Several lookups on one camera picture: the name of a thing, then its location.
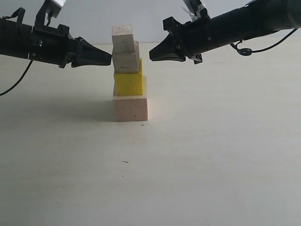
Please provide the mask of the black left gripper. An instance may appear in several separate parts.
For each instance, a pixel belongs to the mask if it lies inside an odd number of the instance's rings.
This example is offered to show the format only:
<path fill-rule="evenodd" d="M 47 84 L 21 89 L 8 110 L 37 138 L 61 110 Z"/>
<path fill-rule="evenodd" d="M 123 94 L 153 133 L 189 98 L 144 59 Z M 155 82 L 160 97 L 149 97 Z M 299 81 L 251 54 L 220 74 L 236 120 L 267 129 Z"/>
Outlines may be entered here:
<path fill-rule="evenodd" d="M 29 59 L 65 68 L 81 66 L 109 66 L 111 54 L 88 43 L 84 38 L 73 38 L 70 28 L 36 25 L 32 29 Z"/>

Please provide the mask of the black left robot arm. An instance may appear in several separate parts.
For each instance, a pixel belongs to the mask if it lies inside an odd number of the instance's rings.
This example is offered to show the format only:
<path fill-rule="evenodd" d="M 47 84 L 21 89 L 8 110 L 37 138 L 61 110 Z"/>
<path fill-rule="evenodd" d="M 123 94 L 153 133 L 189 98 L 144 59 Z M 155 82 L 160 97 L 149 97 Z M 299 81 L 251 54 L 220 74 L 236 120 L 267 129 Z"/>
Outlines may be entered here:
<path fill-rule="evenodd" d="M 79 66 L 109 66 L 112 55 L 88 43 L 84 38 L 74 38 L 70 28 L 59 24 L 51 27 L 45 24 L 46 10 L 41 7 L 33 26 L 23 24 L 25 9 L 14 12 L 12 21 L 4 16 L 0 19 L 1 55 L 43 62 L 65 68 L 71 64 Z"/>

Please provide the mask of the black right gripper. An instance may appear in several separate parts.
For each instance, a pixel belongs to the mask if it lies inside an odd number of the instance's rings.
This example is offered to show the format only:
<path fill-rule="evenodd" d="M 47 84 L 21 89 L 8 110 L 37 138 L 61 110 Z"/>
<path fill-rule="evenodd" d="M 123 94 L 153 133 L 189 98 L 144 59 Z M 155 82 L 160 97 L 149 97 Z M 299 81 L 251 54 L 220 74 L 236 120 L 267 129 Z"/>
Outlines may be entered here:
<path fill-rule="evenodd" d="M 202 54 L 212 49 L 212 19 L 198 19 L 180 23 L 170 16 L 163 20 L 166 38 L 149 51 L 151 61 L 185 62 L 190 59 L 194 64 L 203 62 Z"/>

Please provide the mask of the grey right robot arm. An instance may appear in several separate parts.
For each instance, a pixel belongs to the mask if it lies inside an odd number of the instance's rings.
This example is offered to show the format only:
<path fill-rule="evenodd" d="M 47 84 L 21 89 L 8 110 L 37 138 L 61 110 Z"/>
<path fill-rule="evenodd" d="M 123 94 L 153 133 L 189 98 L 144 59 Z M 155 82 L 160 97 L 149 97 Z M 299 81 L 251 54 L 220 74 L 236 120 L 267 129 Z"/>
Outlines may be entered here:
<path fill-rule="evenodd" d="M 163 20 L 168 32 L 149 51 L 151 61 L 179 61 L 187 58 L 202 63 L 202 54 L 226 45 L 301 27 L 299 0 L 252 0 L 219 16 L 210 17 L 200 0 L 186 0 L 191 21 L 184 24 L 172 16 Z"/>

